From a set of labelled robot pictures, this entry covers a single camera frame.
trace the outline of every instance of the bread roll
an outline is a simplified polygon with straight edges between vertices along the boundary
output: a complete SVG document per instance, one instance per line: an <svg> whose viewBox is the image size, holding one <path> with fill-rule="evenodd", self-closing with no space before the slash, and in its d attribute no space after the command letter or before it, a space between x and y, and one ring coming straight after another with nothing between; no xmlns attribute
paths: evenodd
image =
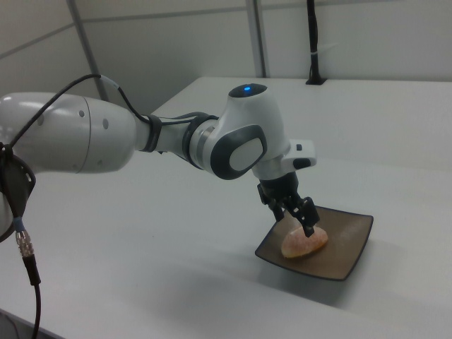
<svg viewBox="0 0 452 339"><path fill-rule="evenodd" d="M320 227L314 226L314 234L309 238L304 235L303 227L289 232L281 245L281 252L285 258L306 256L320 249L328 241L328 235Z"/></svg>

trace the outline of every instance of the square plate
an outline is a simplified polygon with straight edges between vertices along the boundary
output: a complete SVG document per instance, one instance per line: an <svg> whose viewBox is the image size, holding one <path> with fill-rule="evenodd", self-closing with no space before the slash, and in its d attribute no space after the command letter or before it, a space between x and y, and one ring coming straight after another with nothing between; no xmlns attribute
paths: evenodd
<svg viewBox="0 0 452 339"><path fill-rule="evenodd" d="M296 221L285 213L284 219L274 224L255 254L269 263L297 273L327 280L345 280L366 246L374 217L318 206L316 209L320 217L317 226L328 235L328 242L321 249L301 258L284 258L281 244Z"/></svg>

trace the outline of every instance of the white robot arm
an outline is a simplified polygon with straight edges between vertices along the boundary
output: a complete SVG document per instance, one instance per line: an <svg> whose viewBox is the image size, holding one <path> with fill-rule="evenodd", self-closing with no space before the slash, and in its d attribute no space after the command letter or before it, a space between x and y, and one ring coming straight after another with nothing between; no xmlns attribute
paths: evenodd
<svg viewBox="0 0 452 339"><path fill-rule="evenodd" d="M0 99L0 141L7 144L53 96L13 93ZM100 173L121 169L135 150L171 152L221 179L252 170L263 203L276 220L287 209L312 234L318 221L310 198L297 193L296 170L316 164L311 141L289 140L274 97L264 85L230 91L220 118L190 113L175 119L135 118L122 107L75 95L62 95L14 145L34 172ZM11 212L0 208L0 230Z"/></svg>

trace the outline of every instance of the white table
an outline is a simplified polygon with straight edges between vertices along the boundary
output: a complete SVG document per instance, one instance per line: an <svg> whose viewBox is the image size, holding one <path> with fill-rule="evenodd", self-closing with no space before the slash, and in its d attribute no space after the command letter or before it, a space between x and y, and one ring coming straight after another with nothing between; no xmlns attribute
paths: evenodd
<svg viewBox="0 0 452 339"><path fill-rule="evenodd" d="M289 137L316 144L300 194L375 217L352 275L318 280L254 256L273 215L252 173L226 182L136 153L116 173L38 176L24 221L42 327L65 338L450 338L452 84L201 78L156 114L221 114L228 91L252 81L277 97ZM0 258L0 308L32 321L13 238Z"/></svg>

